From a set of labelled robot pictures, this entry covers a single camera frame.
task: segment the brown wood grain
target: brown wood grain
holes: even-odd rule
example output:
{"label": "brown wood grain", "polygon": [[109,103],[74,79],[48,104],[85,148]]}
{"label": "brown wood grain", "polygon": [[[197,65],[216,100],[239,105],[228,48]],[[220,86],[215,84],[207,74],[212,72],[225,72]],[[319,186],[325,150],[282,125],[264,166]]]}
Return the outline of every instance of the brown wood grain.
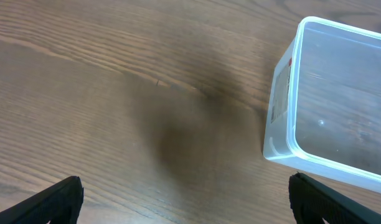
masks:
{"label": "brown wood grain", "polygon": [[79,223],[294,223],[261,147],[311,15],[381,32],[381,0],[0,0],[0,211],[79,175]]}

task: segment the wooden surface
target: wooden surface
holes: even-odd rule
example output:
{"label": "wooden surface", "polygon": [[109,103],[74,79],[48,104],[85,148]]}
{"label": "wooden surface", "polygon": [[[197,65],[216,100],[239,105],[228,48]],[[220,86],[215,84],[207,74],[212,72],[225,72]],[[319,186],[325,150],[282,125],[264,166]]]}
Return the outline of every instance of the wooden surface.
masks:
{"label": "wooden surface", "polygon": [[0,211],[79,175],[79,223],[294,223],[261,147],[310,15],[381,32],[381,0],[0,0]]}

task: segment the white label on container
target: white label on container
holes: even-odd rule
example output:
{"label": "white label on container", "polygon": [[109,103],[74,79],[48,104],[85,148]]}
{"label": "white label on container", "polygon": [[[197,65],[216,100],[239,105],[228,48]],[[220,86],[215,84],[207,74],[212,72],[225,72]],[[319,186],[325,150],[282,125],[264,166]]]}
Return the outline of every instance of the white label on container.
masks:
{"label": "white label on container", "polygon": [[271,123],[288,109],[291,59],[276,77]]}

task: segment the empty container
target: empty container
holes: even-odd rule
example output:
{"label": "empty container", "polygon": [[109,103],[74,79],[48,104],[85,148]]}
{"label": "empty container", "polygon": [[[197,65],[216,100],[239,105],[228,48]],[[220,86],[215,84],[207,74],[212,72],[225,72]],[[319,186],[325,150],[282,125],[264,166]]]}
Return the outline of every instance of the empty container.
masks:
{"label": "empty container", "polygon": [[303,19],[275,67],[263,152],[381,193],[381,34]]}

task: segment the tabletop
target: tabletop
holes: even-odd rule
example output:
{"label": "tabletop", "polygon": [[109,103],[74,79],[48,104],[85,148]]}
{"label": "tabletop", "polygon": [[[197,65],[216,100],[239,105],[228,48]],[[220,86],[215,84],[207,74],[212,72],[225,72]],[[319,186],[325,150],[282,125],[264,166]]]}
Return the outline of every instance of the tabletop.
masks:
{"label": "tabletop", "polygon": [[261,150],[306,16],[381,33],[381,0],[0,0],[0,211],[77,175],[79,223],[295,223]]}

